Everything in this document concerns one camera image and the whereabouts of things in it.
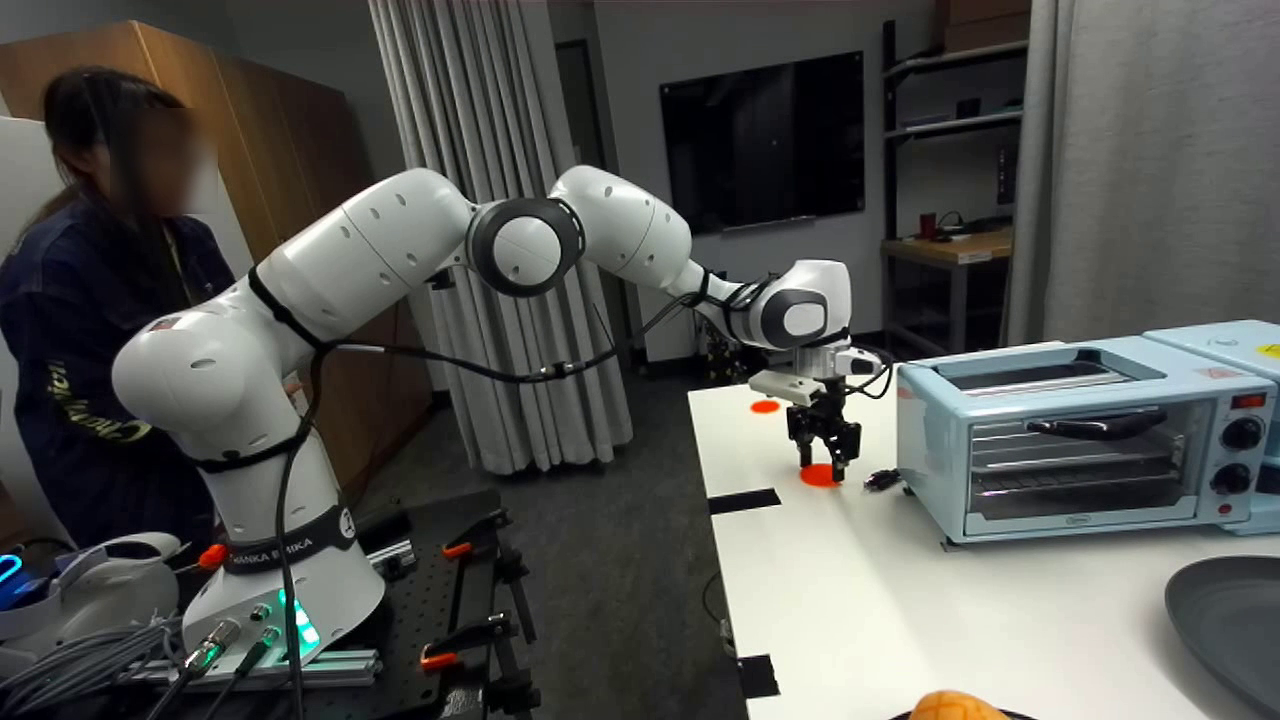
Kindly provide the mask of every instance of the toaster oven door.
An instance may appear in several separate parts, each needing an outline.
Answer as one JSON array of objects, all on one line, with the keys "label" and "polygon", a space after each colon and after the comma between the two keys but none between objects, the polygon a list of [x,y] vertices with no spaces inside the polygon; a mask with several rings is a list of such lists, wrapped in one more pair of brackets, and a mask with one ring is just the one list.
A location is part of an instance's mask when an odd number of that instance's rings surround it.
[{"label": "toaster oven door", "polygon": [[985,518],[1197,510],[1214,402],[1152,402],[972,423],[970,507]]}]

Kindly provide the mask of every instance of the floor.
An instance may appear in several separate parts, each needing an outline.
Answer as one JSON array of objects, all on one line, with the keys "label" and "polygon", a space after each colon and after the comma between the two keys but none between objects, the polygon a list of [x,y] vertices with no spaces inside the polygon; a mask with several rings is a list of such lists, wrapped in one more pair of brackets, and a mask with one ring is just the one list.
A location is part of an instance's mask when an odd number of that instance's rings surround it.
[{"label": "floor", "polygon": [[736,670],[714,613],[708,510],[679,383],[634,383],[635,441],[618,463],[492,480],[468,468],[452,412],[373,480],[358,515],[495,489],[525,550],[550,720],[731,720]]}]

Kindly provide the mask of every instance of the grey curtain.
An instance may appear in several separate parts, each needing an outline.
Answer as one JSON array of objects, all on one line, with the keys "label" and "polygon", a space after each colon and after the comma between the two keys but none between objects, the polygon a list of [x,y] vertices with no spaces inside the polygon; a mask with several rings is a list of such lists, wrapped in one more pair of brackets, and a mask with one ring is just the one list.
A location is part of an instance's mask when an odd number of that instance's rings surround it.
[{"label": "grey curtain", "polygon": [[1035,0],[1009,338],[1280,315],[1280,5]]},{"label": "grey curtain", "polygon": [[[370,0],[408,162],[435,166],[473,200],[546,195],[572,162],[546,0]],[[537,373],[614,345],[597,267],[555,291],[508,298],[466,265],[452,286],[414,298],[420,334],[488,369]],[[508,386],[434,369],[476,468],[511,477],[608,463],[634,441],[619,364],[581,378]]]}]

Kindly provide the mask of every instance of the person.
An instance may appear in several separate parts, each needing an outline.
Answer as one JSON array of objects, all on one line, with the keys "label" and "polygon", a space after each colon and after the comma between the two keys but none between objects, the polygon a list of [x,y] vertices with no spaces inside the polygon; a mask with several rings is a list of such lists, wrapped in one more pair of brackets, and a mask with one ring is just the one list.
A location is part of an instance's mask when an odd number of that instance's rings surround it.
[{"label": "person", "polygon": [[90,547],[173,530],[199,547],[218,529],[207,489],[159,426],[128,416],[113,358],[149,318],[218,294],[232,270],[186,202],[120,195],[128,166],[113,134],[128,101],[173,95],[115,69],[77,69],[46,88],[67,189],[0,265],[0,333],[22,369],[16,423],[67,536]]}]

